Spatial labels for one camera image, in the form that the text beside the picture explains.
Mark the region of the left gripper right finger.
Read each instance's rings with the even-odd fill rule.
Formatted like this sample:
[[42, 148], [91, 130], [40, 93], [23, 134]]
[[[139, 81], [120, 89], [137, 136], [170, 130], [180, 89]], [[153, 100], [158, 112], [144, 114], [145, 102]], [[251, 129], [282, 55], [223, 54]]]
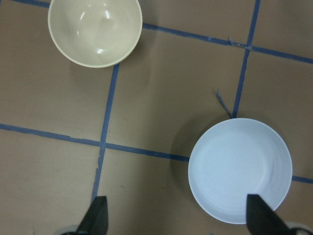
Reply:
[[258, 194], [246, 198], [246, 226], [251, 235], [288, 235], [289, 228]]

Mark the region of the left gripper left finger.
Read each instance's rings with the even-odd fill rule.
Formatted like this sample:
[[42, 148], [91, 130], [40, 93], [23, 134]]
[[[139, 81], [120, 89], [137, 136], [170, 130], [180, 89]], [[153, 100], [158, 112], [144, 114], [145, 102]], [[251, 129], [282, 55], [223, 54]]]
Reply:
[[94, 198], [77, 228], [78, 235], [106, 235], [108, 232], [108, 202], [106, 196]]

